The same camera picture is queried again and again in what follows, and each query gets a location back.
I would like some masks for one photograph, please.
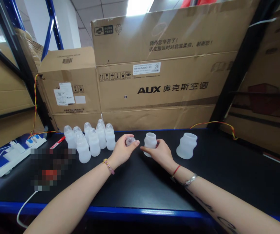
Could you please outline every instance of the ceiling light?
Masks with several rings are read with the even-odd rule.
[[[129,0],[126,16],[143,15],[150,11],[154,0]]]

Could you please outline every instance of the silver bracelet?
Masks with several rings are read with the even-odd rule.
[[[189,186],[194,180],[196,180],[197,176],[198,176],[198,175],[197,175],[196,173],[194,173],[193,177],[190,178],[189,180],[185,181],[185,183],[183,184],[183,186],[184,186],[184,187]]]

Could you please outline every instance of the red marker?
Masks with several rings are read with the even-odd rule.
[[[64,141],[65,136],[63,136],[60,140],[58,140],[57,143],[55,143],[53,146],[50,147],[50,149],[54,149],[55,147],[57,147],[57,145],[59,145],[62,141]]]

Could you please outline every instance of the white label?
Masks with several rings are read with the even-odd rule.
[[[60,89],[63,89],[65,91],[67,104],[74,104],[75,100],[71,83],[59,83],[59,86]]]
[[[85,96],[75,96],[76,104],[86,104]]]
[[[145,63],[145,64],[133,65],[133,75],[159,73],[160,64],[161,63],[159,62],[159,63]]]
[[[58,106],[68,106],[66,93],[64,89],[54,89],[55,99]]]

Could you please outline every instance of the forearm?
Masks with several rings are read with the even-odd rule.
[[[116,165],[108,159],[115,170]],[[59,193],[25,233],[71,233],[111,172],[101,163]]]
[[[178,166],[174,162],[165,169],[172,174]],[[181,166],[175,179],[185,183],[193,175]],[[202,177],[198,176],[187,190],[229,233],[280,233],[280,222]]]

